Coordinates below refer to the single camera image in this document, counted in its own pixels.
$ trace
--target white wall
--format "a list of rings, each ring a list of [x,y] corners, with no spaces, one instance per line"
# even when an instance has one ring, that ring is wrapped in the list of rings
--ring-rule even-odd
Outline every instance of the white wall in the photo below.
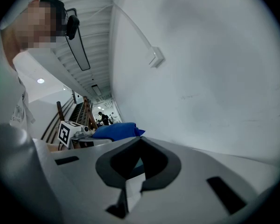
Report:
[[[61,106],[63,106],[71,97],[71,92],[60,91],[29,103],[29,110],[35,118],[35,123],[31,125],[32,138],[41,138],[48,124],[57,113],[56,102],[60,101]]]
[[[114,0],[110,79],[145,135],[280,165],[280,33],[259,0]]]

